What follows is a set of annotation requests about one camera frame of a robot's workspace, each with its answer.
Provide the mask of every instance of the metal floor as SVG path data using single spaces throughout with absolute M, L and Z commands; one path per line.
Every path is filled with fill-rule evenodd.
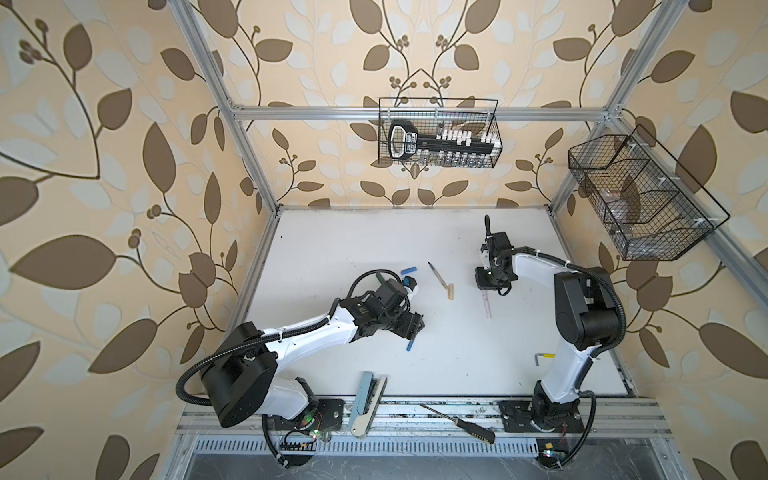
M 186 480 L 280 478 L 285 480 L 664 480 L 647 440 L 588 441 L 563 472 L 545 471 L 531 458 L 318 455 L 288 470 L 271 455 L 195 454 Z

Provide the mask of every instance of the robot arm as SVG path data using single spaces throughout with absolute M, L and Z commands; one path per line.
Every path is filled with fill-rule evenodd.
M 375 292 L 352 296 L 363 277 L 379 271 L 396 280 L 387 280 Z M 302 428 L 314 413 L 317 398 L 303 379 L 286 380 L 275 375 L 322 349 L 354 342 L 380 329 L 414 339 L 424 328 L 422 316 L 410 312 L 410 299 L 417 290 L 410 276 L 401 282 L 393 272 L 374 270 L 355 281 L 347 298 L 334 300 L 327 314 L 276 329 L 259 330 L 252 322 L 241 324 L 212 356 L 181 376 L 176 392 L 186 402 L 213 406 L 223 427 L 258 413 L 282 416 Z M 209 399 L 184 390 L 196 372 L 201 372 Z
M 562 425 L 564 415 L 575 412 L 593 358 L 624 338 L 624 308 L 604 269 L 585 269 L 532 248 L 515 248 L 505 232 L 491 233 L 488 215 L 485 232 L 483 267 L 475 271 L 479 289 L 506 295 L 511 283 L 523 276 L 554 292 L 555 323 L 561 339 L 554 362 L 537 382 L 531 401 L 531 424 L 548 432 Z

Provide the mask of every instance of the black cable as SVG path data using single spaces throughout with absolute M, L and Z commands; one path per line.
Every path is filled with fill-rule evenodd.
M 557 470 L 560 468 L 564 468 L 565 465 L 571 461 L 574 456 L 578 453 L 578 451 L 581 449 L 581 447 L 584 445 L 584 442 L 587 441 L 587 435 L 589 435 L 589 432 L 592 430 L 592 423 L 594 422 L 594 414 L 597 411 L 598 406 L 598 398 L 592 392 L 591 390 L 584 390 L 583 392 L 578 393 L 580 396 L 588 396 L 590 399 L 592 399 L 592 405 L 589 408 L 589 418 L 587 419 L 587 425 L 584 427 L 584 431 L 581 433 L 581 437 L 579 437 L 578 442 L 576 442 L 576 445 L 574 445 L 574 448 L 571 449 L 570 452 L 563 458 L 562 462 L 556 462 L 553 465 L 545 465 L 542 463 L 542 465 L 545 468 L 548 468 L 550 470 Z

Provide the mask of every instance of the stapler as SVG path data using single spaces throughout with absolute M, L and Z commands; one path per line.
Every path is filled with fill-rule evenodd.
M 374 379 L 373 372 L 363 372 L 355 402 L 352 404 L 352 413 L 349 415 L 349 429 L 355 437 L 361 439 L 368 433 L 385 385 L 385 376 Z

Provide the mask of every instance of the screwdriver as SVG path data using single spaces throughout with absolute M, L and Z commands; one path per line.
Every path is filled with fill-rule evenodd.
M 475 423 L 466 422 L 462 419 L 455 419 L 453 417 L 449 417 L 447 415 L 444 415 L 440 412 L 438 412 L 435 409 L 430 409 L 428 406 L 424 405 L 423 403 L 419 403 L 420 406 L 424 407 L 425 409 L 429 410 L 430 412 L 434 412 L 441 417 L 445 417 L 448 420 L 451 420 L 458 426 L 460 429 L 467 432 L 469 435 L 472 435 L 476 439 L 481 439 L 483 442 L 490 443 L 491 445 L 494 444 L 496 441 L 496 434 L 489 429 L 484 429 L 480 425 L 476 425 Z

